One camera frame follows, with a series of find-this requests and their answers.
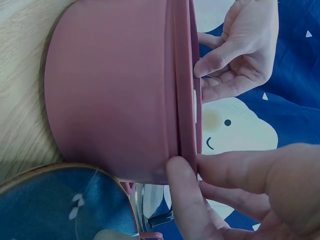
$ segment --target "cartoon eye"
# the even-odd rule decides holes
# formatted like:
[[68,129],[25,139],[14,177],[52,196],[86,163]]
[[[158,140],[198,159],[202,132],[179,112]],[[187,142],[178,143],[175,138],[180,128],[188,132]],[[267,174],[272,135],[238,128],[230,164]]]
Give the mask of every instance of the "cartoon eye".
[[231,125],[231,120],[227,119],[224,121],[224,125],[226,125],[227,127],[229,127]]

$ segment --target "blue fabric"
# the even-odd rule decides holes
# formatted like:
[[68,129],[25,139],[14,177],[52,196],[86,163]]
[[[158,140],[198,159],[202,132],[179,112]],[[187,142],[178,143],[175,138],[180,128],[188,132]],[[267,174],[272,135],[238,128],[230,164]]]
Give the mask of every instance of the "blue fabric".
[[[271,79],[238,98],[278,134],[278,147],[320,143],[320,1],[279,0],[279,37]],[[223,26],[210,32],[220,36]],[[306,37],[309,31],[312,37]],[[210,49],[200,46],[200,55]],[[167,211],[165,202],[159,212]],[[256,221],[234,211],[233,228],[253,230]],[[156,228],[166,240],[182,240],[174,222]]]
[[[82,194],[76,218],[69,214]],[[93,240],[104,229],[138,233],[126,193],[111,177],[73,167],[39,174],[0,195],[0,239]]]

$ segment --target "blue cloth with cartoon print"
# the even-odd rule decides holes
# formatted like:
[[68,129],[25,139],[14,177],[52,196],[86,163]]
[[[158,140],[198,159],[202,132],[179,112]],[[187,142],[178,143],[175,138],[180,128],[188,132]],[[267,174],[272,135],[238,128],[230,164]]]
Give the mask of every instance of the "blue cloth with cartoon print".
[[[279,0],[278,9],[279,37],[272,77],[238,99],[273,127],[278,147],[320,144],[320,1]],[[220,36],[222,28],[209,33]],[[200,46],[201,56],[209,51]],[[163,201],[158,212],[167,209]],[[237,211],[225,220],[232,228],[251,231],[258,224]],[[174,222],[155,230],[166,240],[182,240]]]

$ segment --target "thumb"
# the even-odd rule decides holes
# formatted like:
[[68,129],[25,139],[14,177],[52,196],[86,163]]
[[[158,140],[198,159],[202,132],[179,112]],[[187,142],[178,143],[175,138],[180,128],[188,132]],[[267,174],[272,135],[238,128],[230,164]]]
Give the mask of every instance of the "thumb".
[[194,76],[202,78],[226,67],[233,59],[247,53],[242,40],[227,40],[224,44],[202,57],[194,66]]

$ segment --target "human hand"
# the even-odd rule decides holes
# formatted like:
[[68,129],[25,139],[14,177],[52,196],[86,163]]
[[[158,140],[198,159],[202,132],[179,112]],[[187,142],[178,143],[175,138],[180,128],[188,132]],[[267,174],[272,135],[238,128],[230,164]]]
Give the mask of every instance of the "human hand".
[[236,97],[272,75],[279,31],[277,0],[237,0],[225,16],[221,36],[199,33],[213,50],[194,66],[203,78],[204,102]]
[[[198,156],[198,180],[186,160],[167,164],[174,219],[185,240],[320,239],[320,146]],[[205,200],[261,223],[232,229]]]

